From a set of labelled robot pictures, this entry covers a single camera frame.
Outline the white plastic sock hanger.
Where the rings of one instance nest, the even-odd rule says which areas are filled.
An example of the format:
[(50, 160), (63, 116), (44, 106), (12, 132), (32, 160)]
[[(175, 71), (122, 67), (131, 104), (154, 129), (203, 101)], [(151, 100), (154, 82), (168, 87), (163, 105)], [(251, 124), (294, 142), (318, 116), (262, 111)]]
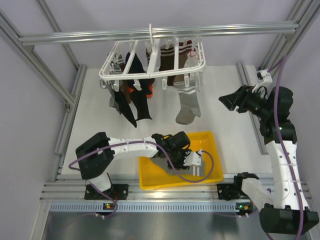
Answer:
[[(169, 45), (172, 43), (172, 39), (176, 39), (178, 42), (180, 42), (180, 38), (167, 38), (167, 43), (166, 43), (166, 48), (169, 47)], [(195, 37), (195, 43), (196, 43), (196, 52), (197, 52), (197, 57), (198, 57), (198, 65), (195, 67), (190, 67), (190, 68), (180, 68), (177, 71), (174, 69), (172, 70), (166, 70), (166, 71), (155, 71), (156, 64), (159, 59), (160, 55), (160, 43), (161, 39), (154, 39), (154, 40), (119, 40), (116, 41), (113, 45), (113, 48), (111, 49), (109, 55), (107, 56), (104, 64), (102, 65), (100, 71), (99, 71), (99, 77), (104, 80), (105, 82), (107, 81), (114, 81), (114, 90), (118, 91), (120, 89), (120, 84), (119, 81), (124, 81), (124, 80), (134, 80), (134, 87), (138, 91), (142, 90), (142, 87), (138, 80), (140, 79), (152, 79), (152, 78), (161, 78), (162, 82), (162, 88), (165, 90), (168, 85), (168, 77), (169, 76), (178, 76), (178, 75), (183, 75), (183, 80), (185, 83), (185, 86), (188, 87), (190, 85), (190, 80), (189, 80), (189, 74), (190, 73), (196, 73), (200, 71), (204, 71), (206, 68), (206, 58), (204, 54), (204, 49), (203, 49), (203, 43), (201, 40), (201, 37)], [(133, 58), (136, 54), (137, 47), (138, 45), (142, 42), (145, 41), (145, 47), (147, 50), (151, 51), (150, 54), (150, 59), (148, 62), (148, 67), (145, 73), (134, 73), (134, 74), (129, 74), (129, 69), (132, 64)], [(121, 53), (121, 47), (124, 44), (129, 44), (129, 58), (128, 61), (126, 62), (125, 68), (122, 71), (122, 74), (112, 74), (114, 70), (114, 64), (118, 61), (118, 57), (115, 56), (116, 54)]]

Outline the grey striped sock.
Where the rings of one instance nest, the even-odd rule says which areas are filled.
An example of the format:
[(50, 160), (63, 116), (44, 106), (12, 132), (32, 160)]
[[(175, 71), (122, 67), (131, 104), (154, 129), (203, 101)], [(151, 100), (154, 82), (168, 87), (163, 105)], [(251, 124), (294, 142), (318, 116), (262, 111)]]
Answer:
[(184, 82), (175, 82), (175, 89), (178, 92), (180, 101), (180, 111), (175, 121), (180, 125), (190, 125), (195, 117), (201, 117), (201, 109), (197, 97), (197, 84), (194, 80), (186, 87)]
[[(166, 158), (152, 158), (151, 161), (164, 170), (168, 175), (176, 176), (177, 174), (173, 169)], [(204, 177), (205, 173), (205, 163), (203, 162), (201, 166), (187, 166), (186, 169), (178, 169), (177, 170), (181, 175), (188, 176), (196, 176), (196, 177)]]

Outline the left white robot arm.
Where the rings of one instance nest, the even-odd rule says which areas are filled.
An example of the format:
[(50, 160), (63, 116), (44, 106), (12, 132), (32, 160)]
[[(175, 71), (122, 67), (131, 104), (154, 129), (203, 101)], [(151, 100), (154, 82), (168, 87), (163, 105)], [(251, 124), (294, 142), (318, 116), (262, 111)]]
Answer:
[(167, 168), (187, 170), (187, 159), (192, 151), (191, 141), (185, 132), (175, 135), (154, 133), (137, 139), (107, 137), (105, 132), (98, 132), (77, 147), (79, 171), (83, 180), (89, 181), (93, 192), (103, 199), (113, 194), (113, 184), (107, 168), (113, 161), (129, 158), (160, 158), (167, 160)]

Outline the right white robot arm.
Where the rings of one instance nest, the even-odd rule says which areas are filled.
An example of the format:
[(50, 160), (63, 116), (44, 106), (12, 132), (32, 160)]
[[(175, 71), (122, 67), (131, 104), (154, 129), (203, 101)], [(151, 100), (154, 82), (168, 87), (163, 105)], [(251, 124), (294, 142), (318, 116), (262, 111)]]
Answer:
[(296, 158), (297, 134), (288, 119), (293, 104), (293, 92), (273, 88), (261, 96), (253, 86), (243, 85), (234, 93), (219, 97), (229, 110), (250, 112), (260, 119), (259, 130), (270, 157), (274, 192), (263, 187), (253, 173), (238, 173), (233, 192), (238, 198), (248, 197), (259, 212), (263, 231), (267, 234), (287, 234), (300, 237), (319, 223), (319, 214), (311, 211), (305, 199)]

